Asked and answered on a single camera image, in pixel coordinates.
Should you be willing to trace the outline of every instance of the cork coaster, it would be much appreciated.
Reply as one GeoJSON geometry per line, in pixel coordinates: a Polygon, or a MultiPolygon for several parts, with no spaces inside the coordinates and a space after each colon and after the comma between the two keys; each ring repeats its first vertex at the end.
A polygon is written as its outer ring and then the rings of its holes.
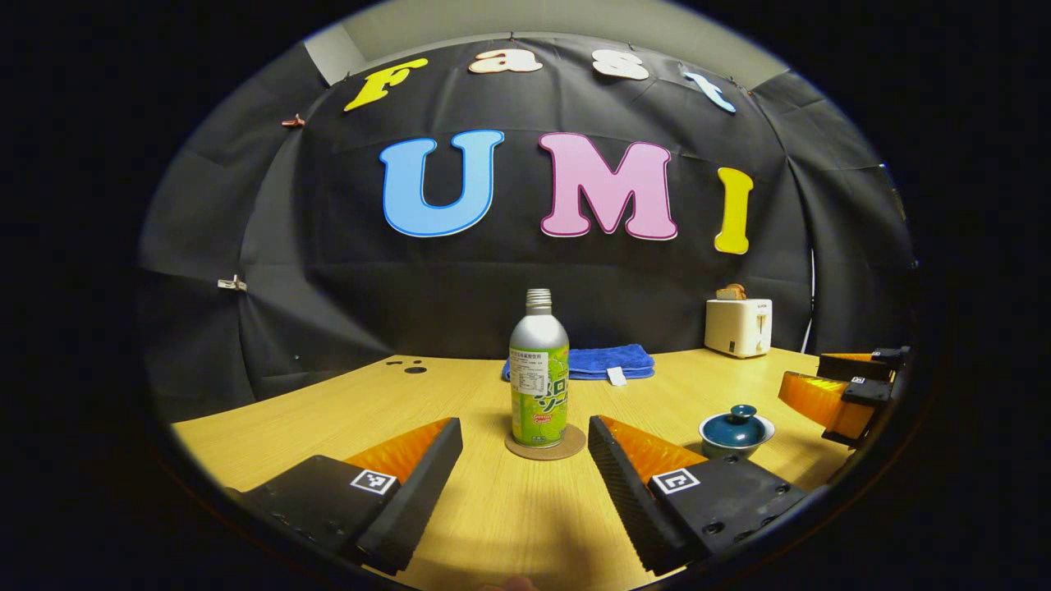
{"type": "Polygon", "coordinates": [[[562,443],[554,447],[543,447],[543,448],[533,448],[519,445],[515,441],[515,436],[508,433],[508,436],[503,440],[503,445],[508,446],[508,449],[512,451],[515,455],[521,455],[527,460],[561,460],[563,457],[569,457],[576,454],[584,448],[584,444],[588,443],[588,436],[579,428],[573,425],[565,426],[565,434],[562,435],[562,443]]]}

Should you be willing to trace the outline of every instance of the aluminum bottle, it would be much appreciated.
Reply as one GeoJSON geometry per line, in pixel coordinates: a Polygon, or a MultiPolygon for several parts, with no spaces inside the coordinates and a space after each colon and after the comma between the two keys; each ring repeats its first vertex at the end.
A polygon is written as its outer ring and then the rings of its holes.
{"type": "Polygon", "coordinates": [[[511,429],[528,447],[552,447],[565,434],[570,339],[551,313],[551,290],[526,291],[526,317],[511,333],[511,429]]]}

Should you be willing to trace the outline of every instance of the toaster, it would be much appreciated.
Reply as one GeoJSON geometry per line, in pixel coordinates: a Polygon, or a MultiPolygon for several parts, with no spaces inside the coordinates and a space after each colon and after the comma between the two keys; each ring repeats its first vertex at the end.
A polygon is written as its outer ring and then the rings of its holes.
{"type": "Polygon", "coordinates": [[[742,359],[766,354],[772,324],[769,300],[708,300],[704,346],[742,359]]]}

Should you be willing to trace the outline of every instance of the nutrition label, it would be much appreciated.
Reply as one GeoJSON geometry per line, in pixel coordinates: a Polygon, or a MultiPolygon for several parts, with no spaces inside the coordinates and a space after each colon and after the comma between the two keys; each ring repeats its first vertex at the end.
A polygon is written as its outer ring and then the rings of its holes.
{"type": "Polygon", "coordinates": [[[548,394],[547,351],[511,349],[511,387],[523,394],[548,394]]]}

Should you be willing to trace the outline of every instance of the teapot lid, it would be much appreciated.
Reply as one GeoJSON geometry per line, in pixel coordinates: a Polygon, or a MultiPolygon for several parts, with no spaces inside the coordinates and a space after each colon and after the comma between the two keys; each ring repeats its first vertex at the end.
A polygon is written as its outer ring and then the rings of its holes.
{"type": "Polygon", "coordinates": [[[756,419],[756,407],[739,404],[705,423],[702,434],[723,447],[749,447],[763,441],[766,427],[756,419]]]}

